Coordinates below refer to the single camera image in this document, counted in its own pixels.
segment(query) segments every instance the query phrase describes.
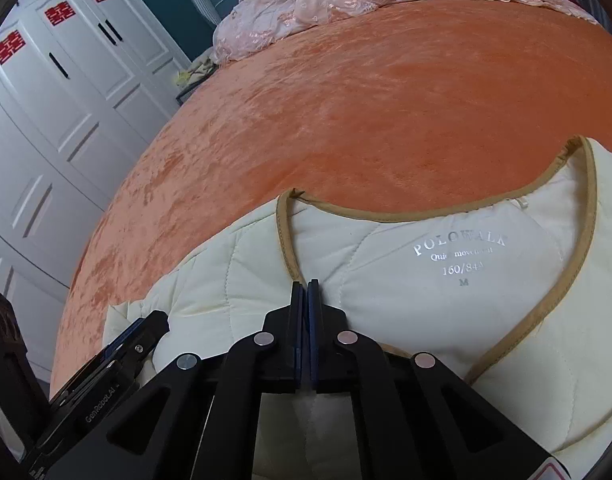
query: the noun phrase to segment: white wardrobe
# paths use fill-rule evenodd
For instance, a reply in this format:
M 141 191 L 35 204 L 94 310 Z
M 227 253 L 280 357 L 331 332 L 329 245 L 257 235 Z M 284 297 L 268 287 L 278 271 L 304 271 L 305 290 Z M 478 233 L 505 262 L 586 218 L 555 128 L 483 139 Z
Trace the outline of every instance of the white wardrobe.
M 43 380 L 86 242 L 188 65 L 142 0 L 19 0 L 0 28 L 0 291 Z

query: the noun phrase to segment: white sticker with red border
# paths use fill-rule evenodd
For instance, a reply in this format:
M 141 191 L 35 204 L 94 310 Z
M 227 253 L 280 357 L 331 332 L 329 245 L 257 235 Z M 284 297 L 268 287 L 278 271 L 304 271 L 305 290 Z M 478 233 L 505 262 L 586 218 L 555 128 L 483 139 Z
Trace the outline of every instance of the white sticker with red border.
M 570 480 L 570 476 L 556 458 L 549 457 L 528 480 Z

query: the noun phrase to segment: black door handle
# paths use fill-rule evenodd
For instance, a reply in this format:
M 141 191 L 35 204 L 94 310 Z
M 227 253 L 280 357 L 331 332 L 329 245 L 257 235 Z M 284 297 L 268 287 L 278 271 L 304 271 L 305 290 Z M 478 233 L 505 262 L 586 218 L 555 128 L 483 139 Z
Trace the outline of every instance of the black door handle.
M 113 37 L 112 37 L 110 34 L 108 34 L 108 31 L 107 31 L 107 30 L 105 30 L 104 26 L 103 26 L 101 23 L 97 23 L 97 27 L 99 27 L 99 28 L 102 30 L 102 32 L 103 32 L 103 33 L 106 35 L 106 37 L 108 38 L 108 40 L 109 40 L 109 41 L 110 41 L 112 44 L 114 44 L 115 46 L 117 46 L 117 42 L 116 42 L 115 40 L 113 40 Z
M 115 36 L 117 36 L 117 39 L 118 39 L 119 41 L 123 41 L 123 40 L 124 40 L 124 38 L 122 38 L 122 37 L 119 35 L 119 32 L 117 32 L 117 31 L 116 31 L 115 27 L 113 27 L 113 24 L 112 24 L 111 22 L 109 22 L 108 20 L 106 20 L 106 25 L 108 25 L 108 27 L 110 28 L 110 30 L 112 30 L 112 31 L 115 33 Z
M 70 79 L 70 76 L 68 76 L 68 72 L 66 72 L 66 71 L 64 70 L 64 67 L 63 67 L 63 66 L 61 66 L 60 62 L 59 62 L 59 61 L 57 61 L 57 59 L 56 59 L 56 58 L 55 58 L 55 57 L 52 55 L 52 52 L 49 52 L 49 53 L 48 53 L 48 57 L 50 57 L 50 58 L 51 58 L 51 60 L 52 60 L 52 62 L 53 62 L 53 63 L 55 63 L 55 65 L 57 65 L 57 68 L 59 68 L 59 69 L 60 69 L 60 72 L 61 72 L 62 74 L 64 74 L 64 77 L 65 77 L 66 79 Z

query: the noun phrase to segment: neckline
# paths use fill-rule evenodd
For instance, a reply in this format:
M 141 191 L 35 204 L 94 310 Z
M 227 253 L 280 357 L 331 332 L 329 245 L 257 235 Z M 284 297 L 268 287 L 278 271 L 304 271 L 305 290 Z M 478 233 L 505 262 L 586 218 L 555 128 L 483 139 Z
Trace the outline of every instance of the neckline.
M 305 191 L 298 190 L 296 188 L 289 189 L 279 196 L 276 205 L 277 232 L 284 264 L 291 278 L 294 281 L 301 282 L 305 285 L 305 280 L 301 274 L 292 243 L 291 224 L 289 219 L 289 201 L 298 200 L 305 204 L 314 206 L 321 211 L 336 216 L 380 223 L 413 222 L 429 218 L 437 218 L 456 213 L 473 211 L 494 205 L 498 202 L 502 202 L 503 200 L 511 200 L 513 198 L 519 198 L 532 193 L 534 190 L 547 183 L 557 171 L 564 167 L 568 159 L 577 150 L 582 150 L 583 154 L 585 155 L 586 199 L 582 228 L 580 230 L 579 239 L 577 240 L 575 248 L 572 251 L 572 255 L 566 267 L 564 267 L 555 284 L 547 292 L 547 294 L 531 309 L 531 311 L 529 311 L 529 313 L 523 317 L 523 319 L 521 319 L 521 321 L 519 321 L 519 323 L 512 330 L 510 330 L 510 332 L 508 332 L 496 345 L 492 346 L 492 348 L 486 351 L 473 365 L 473 367 L 470 368 L 470 371 L 466 374 L 464 380 L 470 384 L 473 384 L 486 370 L 488 370 L 488 368 L 491 368 L 494 364 L 503 359 L 503 357 L 508 355 L 509 352 L 511 352 L 521 341 L 523 341 L 523 339 L 556 308 L 556 306 L 566 296 L 568 290 L 579 274 L 579 271 L 583 267 L 592 243 L 597 216 L 597 170 L 594 154 L 592 152 L 592 146 L 586 137 L 579 136 L 568 140 L 566 145 L 556 156 L 554 161 L 548 166 L 546 171 L 539 175 L 530 184 L 516 190 L 491 196 L 489 198 L 445 208 L 401 213 L 362 211 L 325 202 L 306 193 Z

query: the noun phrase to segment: orange velvet bedspread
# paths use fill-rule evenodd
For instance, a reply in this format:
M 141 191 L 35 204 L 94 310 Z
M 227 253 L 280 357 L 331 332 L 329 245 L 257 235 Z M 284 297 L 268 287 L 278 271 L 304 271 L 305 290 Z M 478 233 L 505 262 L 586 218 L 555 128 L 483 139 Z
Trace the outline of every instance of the orange velvet bedspread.
M 109 304 L 289 187 L 359 209 L 514 189 L 582 134 L 612 151 L 612 37 L 504 2 L 396 4 L 220 69 L 162 130 L 93 234 L 51 389 L 100 349 Z

